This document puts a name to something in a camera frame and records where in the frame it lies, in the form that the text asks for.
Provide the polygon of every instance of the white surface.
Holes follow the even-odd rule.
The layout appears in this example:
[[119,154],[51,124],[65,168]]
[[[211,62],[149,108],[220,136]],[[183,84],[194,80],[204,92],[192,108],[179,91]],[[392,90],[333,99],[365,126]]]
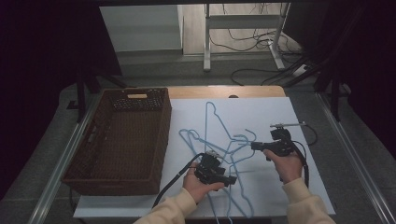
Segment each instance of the white surface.
[[176,5],[100,7],[116,52],[181,49]]
[[[177,174],[185,164],[192,159],[193,153],[178,134],[181,129],[194,129],[205,137],[205,106],[206,102],[216,105],[217,113],[231,135],[245,134],[249,140],[253,135],[246,132],[249,129],[257,134],[256,141],[272,142],[271,124],[297,123],[290,99],[276,98],[233,98],[233,99],[188,99],[171,100],[172,120],[169,132],[169,144],[163,165],[163,179],[161,189]],[[229,143],[225,132],[213,116],[213,109],[208,110],[207,141],[218,146],[226,147]],[[310,190],[319,195],[326,204],[329,214],[334,214],[331,202],[323,186],[301,127],[288,127],[292,140],[304,144],[307,153],[307,162],[310,172]],[[204,151],[204,145],[194,143],[198,152]],[[250,155],[250,147],[244,147],[235,153],[235,158]],[[271,161],[257,151],[252,158],[237,164],[245,194],[254,208],[254,217],[285,216],[288,204],[287,197],[281,188],[282,183]],[[182,186],[182,177],[171,187],[165,196],[178,193]],[[237,183],[232,186],[233,198],[238,202],[247,216],[251,211],[247,202],[241,197],[241,186]],[[212,200],[218,217],[227,217],[229,197],[223,190],[211,192]],[[81,196],[75,217],[142,217],[149,212],[156,196],[128,196],[128,197],[92,197]],[[210,202],[207,197],[200,202],[198,209],[190,217],[213,217]],[[230,217],[243,217],[232,204]]]

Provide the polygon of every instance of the person's right hand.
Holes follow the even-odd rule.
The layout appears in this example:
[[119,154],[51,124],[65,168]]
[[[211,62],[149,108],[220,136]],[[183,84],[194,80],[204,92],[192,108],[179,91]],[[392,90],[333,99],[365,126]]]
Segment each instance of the person's right hand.
[[280,178],[283,180],[283,184],[287,184],[301,177],[303,165],[297,153],[292,152],[286,157],[278,157],[274,152],[268,149],[265,149],[263,153],[274,162],[275,168]]

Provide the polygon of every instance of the wall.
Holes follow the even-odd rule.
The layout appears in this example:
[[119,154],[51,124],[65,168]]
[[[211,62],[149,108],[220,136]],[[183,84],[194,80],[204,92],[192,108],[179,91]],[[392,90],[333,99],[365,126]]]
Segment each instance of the wall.
[[100,7],[116,52],[181,49],[178,6]]

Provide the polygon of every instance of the beige sleeve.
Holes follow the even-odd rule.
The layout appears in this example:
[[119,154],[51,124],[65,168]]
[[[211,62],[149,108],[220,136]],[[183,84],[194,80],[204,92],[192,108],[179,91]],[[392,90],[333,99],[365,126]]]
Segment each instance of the beige sleeve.
[[329,217],[324,202],[309,191],[302,178],[284,185],[283,190],[289,198],[289,224],[335,223]]
[[196,209],[195,200],[188,191],[181,189],[180,193],[155,206],[149,214],[138,219],[136,224],[168,224],[185,223],[185,217]]

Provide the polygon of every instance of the hand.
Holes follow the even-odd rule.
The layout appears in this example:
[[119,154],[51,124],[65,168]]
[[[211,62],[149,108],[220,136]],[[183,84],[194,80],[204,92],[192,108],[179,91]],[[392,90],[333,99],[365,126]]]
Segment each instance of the hand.
[[211,185],[206,185],[199,181],[199,179],[195,176],[194,170],[197,166],[197,162],[193,162],[189,171],[184,176],[183,188],[186,189],[192,198],[195,200],[195,203],[200,202],[205,195],[211,190],[219,190],[224,188],[223,183],[214,183]]
[[265,149],[264,155],[274,162],[275,168],[283,180],[283,184],[301,177],[303,164],[296,152],[292,152],[286,157],[278,157],[271,150]]

